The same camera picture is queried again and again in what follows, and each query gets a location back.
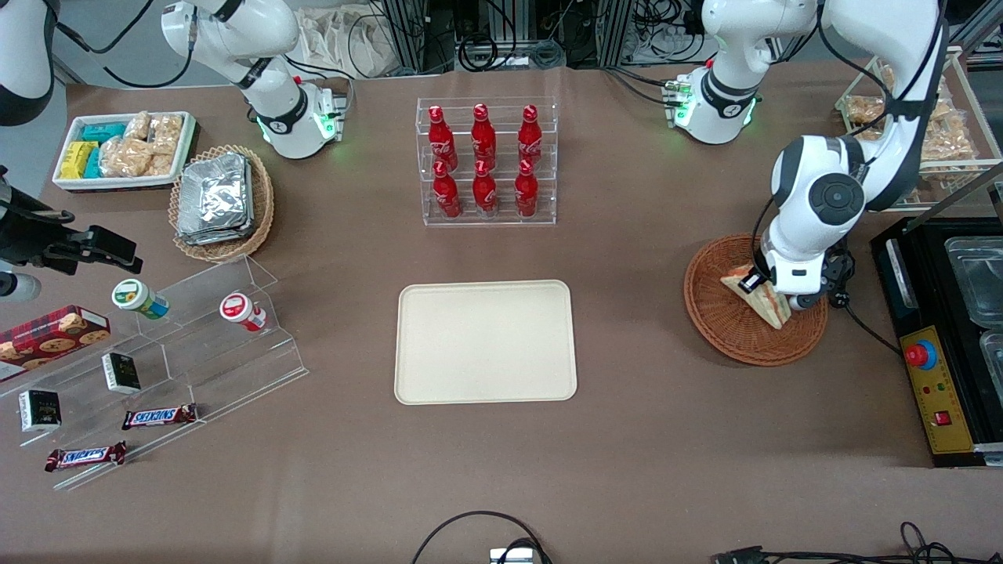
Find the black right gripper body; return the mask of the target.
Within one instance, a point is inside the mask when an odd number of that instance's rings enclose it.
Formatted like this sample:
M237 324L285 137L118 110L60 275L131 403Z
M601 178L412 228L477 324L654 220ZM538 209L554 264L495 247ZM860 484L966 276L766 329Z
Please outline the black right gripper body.
M1 258L16 266L54 271L75 271L76 261L50 256L50 248L68 242L73 233L66 225L75 220L70 211L55 211L7 181L1 168Z

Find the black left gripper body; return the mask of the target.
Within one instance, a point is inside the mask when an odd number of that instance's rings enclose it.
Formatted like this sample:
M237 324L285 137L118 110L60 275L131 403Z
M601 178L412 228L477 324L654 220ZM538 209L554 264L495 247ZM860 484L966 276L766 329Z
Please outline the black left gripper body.
M834 245L825 252L820 297L826 298L830 307L849 306L848 282L855 275L855 265L848 245Z

